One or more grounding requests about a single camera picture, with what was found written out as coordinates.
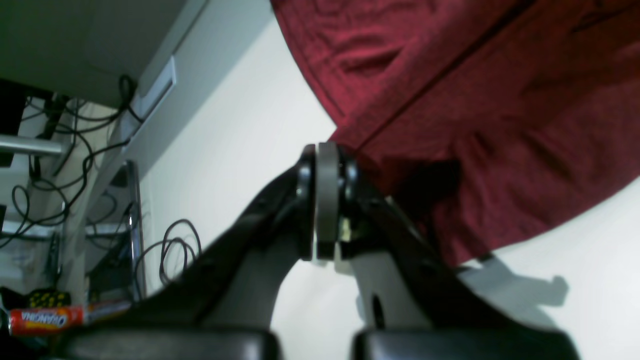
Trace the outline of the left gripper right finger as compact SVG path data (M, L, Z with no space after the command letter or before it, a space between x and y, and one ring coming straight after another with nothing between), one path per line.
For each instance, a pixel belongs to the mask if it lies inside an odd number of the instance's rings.
M528 326L474 294L418 230L327 144L327 255L349 262L368 330L356 360L577 360L560 330Z

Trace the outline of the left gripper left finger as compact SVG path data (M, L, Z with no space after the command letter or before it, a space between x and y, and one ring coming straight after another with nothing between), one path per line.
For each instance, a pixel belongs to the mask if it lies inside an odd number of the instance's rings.
M55 360L281 360L282 281L314 251L319 145L265 186L176 279L125 314L62 335Z

